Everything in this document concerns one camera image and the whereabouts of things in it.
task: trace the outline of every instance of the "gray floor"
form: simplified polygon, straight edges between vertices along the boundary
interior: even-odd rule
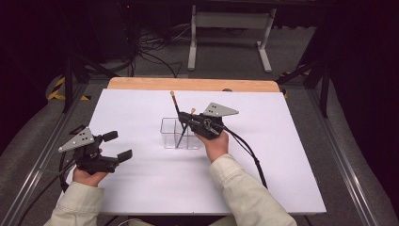
[[[179,77],[275,80],[280,73],[290,72],[295,68],[313,32],[313,28],[273,29],[266,46],[266,52],[273,68],[273,72],[270,74],[264,73],[258,52],[254,47],[257,37],[261,36],[261,33],[256,30],[247,30],[240,36],[232,36],[218,30],[199,32],[199,49],[194,72],[189,72],[186,69],[189,50],[188,40],[180,40],[161,51],[152,51],[151,53],[161,57],[166,62],[181,61],[183,66]],[[126,71],[120,72],[120,75],[126,74]],[[137,60],[135,74],[171,77],[170,71],[164,65],[156,65],[142,59]],[[309,91],[298,85],[302,79],[299,77],[290,85],[284,86],[289,95],[286,100],[313,173],[319,181],[318,185],[327,208],[325,214],[309,216],[309,220],[314,226],[363,225],[334,159],[331,144],[317,117],[318,112],[312,107]],[[56,79],[49,86],[49,90],[53,88],[55,82]],[[60,131],[61,136],[54,147],[59,147],[68,141],[71,138],[68,133],[73,128],[89,123],[101,90],[106,88],[106,84],[107,82],[104,80],[91,80],[85,87],[85,95],[90,95],[92,99],[90,101],[78,101],[71,117],[66,121],[66,126]],[[0,219],[6,216],[44,147],[48,147],[46,143],[61,117],[62,108],[62,101],[49,101],[49,104],[26,124],[0,157],[0,171],[2,171],[0,177]],[[376,221],[379,225],[399,225],[389,198],[371,172],[350,133],[332,85],[327,111],[328,121],[331,123],[335,138],[337,138],[340,148],[346,154],[353,171],[356,173]],[[39,172],[42,174],[38,174],[40,180],[33,191],[30,202],[57,174],[60,154],[56,150],[52,150],[49,155],[48,163],[40,167]],[[58,182],[56,182],[35,204],[26,216],[23,225],[42,225],[45,223],[56,205],[59,194],[60,188]],[[110,218],[112,217],[100,215],[99,225],[104,225]],[[302,216],[295,216],[295,219],[298,225],[309,225]],[[126,220],[126,217],[120,217],[111,225],[118,225],[124,220]],[[200,225],[199,219],[193,221],[190,218],[154,218],[153,220],[154,222],[162,222],[158,225]]]

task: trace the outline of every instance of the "black and yellow tape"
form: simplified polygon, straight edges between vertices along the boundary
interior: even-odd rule
[[[65,83],[65,76],[61,76],[59,77],[58,81],[56,82],[56,85],[53,87],[52,92],[50,93],[49,97],[47,98],[47,100],[61,100],[61,101],[65,101],[65,95],[60,95],[58,94],[59,89],[62,87],[62,85]],[[80,98],[81,101],[89,101],[91,100],[91,96],[82,96]]]

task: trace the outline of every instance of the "forearm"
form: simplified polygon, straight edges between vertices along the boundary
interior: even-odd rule
[[[210,172],[237,225],[296,225],[269,191],[245,173],[231,155],[219,157]]]
[[[97,216],[103,204],[104,190],[71,183],[45,226],[97,225]]]

